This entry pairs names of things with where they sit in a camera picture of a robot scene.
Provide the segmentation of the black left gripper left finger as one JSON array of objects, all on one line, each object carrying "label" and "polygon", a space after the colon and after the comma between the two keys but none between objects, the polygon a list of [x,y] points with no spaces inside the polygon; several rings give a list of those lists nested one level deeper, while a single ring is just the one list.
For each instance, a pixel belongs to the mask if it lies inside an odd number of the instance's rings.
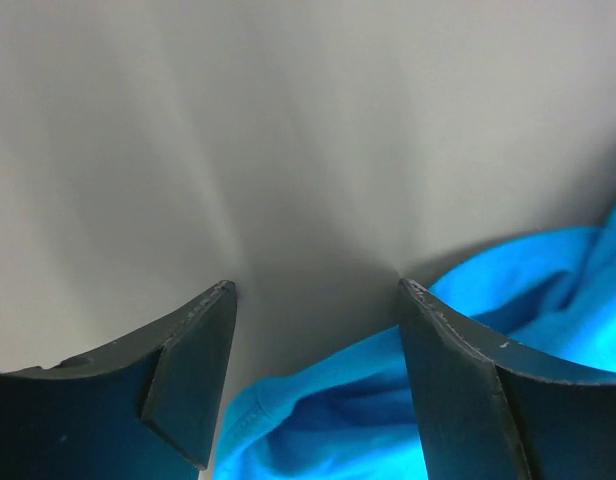
[{"label": "black left gripper left finger", "polygon": [[0,373],[0,479],[197,478],[236,313],[236,287],[221,281],[54,367]]}]

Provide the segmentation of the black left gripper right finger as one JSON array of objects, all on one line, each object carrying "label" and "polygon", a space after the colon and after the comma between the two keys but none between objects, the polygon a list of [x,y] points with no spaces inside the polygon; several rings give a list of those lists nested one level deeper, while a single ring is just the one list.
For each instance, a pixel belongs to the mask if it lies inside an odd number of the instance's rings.
[{"label": "black left gripper right finger", "polygon": [[397,317],[432,479],[616,479],[616,373],[525,346],[398,285]]}]

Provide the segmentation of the blue t-shirt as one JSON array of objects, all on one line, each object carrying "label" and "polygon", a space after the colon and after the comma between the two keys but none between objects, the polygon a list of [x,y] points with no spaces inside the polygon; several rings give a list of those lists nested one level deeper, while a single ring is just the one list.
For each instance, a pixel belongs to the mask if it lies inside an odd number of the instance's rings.
[{"label": "blue t-shirt", "polygon": [[[431,292],[522,344],[616,372],[616,204],[600,227],[486,250]],[[225,413],[214,469],[217,479],[426,475],[397,328],[243,390]]]}]

